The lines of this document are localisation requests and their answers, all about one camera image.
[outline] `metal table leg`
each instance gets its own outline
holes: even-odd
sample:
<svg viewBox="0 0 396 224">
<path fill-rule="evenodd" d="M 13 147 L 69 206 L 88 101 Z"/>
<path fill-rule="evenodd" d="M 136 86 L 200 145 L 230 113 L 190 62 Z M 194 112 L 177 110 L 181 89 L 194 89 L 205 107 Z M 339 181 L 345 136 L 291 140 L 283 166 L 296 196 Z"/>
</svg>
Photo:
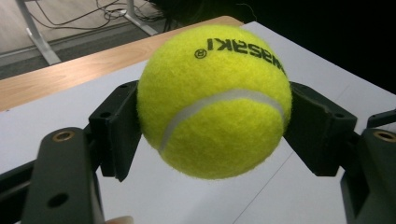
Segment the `metal table leg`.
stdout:
<svg viewBox="0 0 396 224">
<path fill-rule="evenodd" d="M 56 53 L 52 50 L 49 43 L 43 38 L 43 36 L 38 32 L 35 23 L 30 16 L 29 9 L 27 8 L 25 2 L 32 1 L 32 0 L 17 0 L 18 7 L 27 23 L 26 31 L 29 35 L 30 39 L 35 43 L 35 46 L 41 52 L 41 54 L 46 59 L 49 65 L 53 65 L 56 63 L 60 63 L 61 60 L 56 55 Z"/>
<path fill-rule="evenodd" d="M 127 0 L 127 11 L 125 14 L 125 18 L 131 22 L 133 22 L 136 26 L 142 29 L 149 35 L 156 35 L 158 32 L 139 20 L 136 15 L 134 14 L 134 0 Z"/>
</svg>

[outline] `table surface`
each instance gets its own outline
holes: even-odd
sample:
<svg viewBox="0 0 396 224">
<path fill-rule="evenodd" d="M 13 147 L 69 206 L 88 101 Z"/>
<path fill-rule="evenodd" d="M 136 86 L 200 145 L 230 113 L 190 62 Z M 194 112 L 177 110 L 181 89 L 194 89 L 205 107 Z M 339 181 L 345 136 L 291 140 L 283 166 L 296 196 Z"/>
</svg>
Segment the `table surface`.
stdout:
<svg viewBox="0 0 396 224">
<path fill-rule="evenodd" d="M 284 64 L 290 81 L 313 88 L 358 117 L 357 133 L 365 129 L 371 115 L 396 105 L 394 94 L 257 22 L 220 20 L 242 25 L 266 40 Z M 11 103 L 0 112 L 0 173 L 33 160 L 48 133 L 65 127 L 84 128 L 91 112 L 115 88 L 140 78 L 149 55 L 172 34 L 150 37 L 131 49 L 111 49 L 106 51 L 110 55 L 106 58 L 97 53 L 4 80 L 1 105 Z M 135 57 L 125 57 L 125 53 Z M 69 74 L 79 75 L 72 78 Z M 392 124 L 381 128 L 396 132 Z M 346 223 L 339 183 L 342 174 L 340 169 L 335 177 L 314 176 L 282 139 L 274 153 L 253 171 L 220 181 L 200 180 L 170 168 L 143 138 L 128 177 L 119 183 L 99 174 L 99 183 L 105 217 L 129 215 L 136 224 L 340 224 Z"/>
</svg>

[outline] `dark background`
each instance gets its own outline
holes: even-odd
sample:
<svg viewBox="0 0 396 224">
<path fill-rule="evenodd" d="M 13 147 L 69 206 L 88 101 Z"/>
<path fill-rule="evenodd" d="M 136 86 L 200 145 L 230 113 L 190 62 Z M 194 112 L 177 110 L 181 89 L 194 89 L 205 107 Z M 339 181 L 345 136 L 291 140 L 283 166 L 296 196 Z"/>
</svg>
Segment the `dark background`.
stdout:
<svg viewBox="0 0 396 224">
<path fill-rule="evenodd" d="M 393 7 L 385 1 L 151 0 L 185 25 L 232 16 L 258 23 L 396 94 Z"/>
</svg>

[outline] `tennis ball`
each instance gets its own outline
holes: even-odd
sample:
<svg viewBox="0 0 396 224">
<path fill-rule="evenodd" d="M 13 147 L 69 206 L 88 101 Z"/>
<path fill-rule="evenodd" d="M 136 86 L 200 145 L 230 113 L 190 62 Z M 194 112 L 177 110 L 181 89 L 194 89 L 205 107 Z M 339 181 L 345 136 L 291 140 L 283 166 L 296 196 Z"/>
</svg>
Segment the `tennis ball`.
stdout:
<svg viewBox="0 0 396 224">
<path fill-rule="evenodd" d="M 142 133 L 169 165 L 204 179 L 241 175 L 277 147 L 290 83 L 268 44 L 240 27 L 204 25 L 167 40 L 137 89 Z"/>
</svg>

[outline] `white table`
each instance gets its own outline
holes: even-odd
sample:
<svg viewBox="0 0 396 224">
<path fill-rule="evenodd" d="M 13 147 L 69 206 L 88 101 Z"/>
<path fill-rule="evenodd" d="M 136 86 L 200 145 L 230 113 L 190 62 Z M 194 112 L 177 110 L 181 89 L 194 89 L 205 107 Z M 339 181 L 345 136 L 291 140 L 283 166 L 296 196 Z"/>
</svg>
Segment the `white table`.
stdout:
<svg viewBox="0 0 396 224">
<path fill-rule="evenodd" d="M 361 133 L 373 114 L 396 106 L 379 89 L 288 39 L 252 22 L 243 25 L 266 40 L 290 81 L 309 86 L 359 118 Z M 0 173 L 34 160 L 41 139 L 65 128 L 84 128 L 88 116 L 120 84 L 139 79 L 146 61 L 0 113 Z M 395 125 L 382 127 L 396 132 Z M 99 181 L 106 219 L 132 216 L 136 224 L 346 223 L 336 177 L 316 177 L 285 140 L 255 170 L 220 181 L 185 176 L 165 164 L 142 139 L 128 177 Z"/>
</svg>

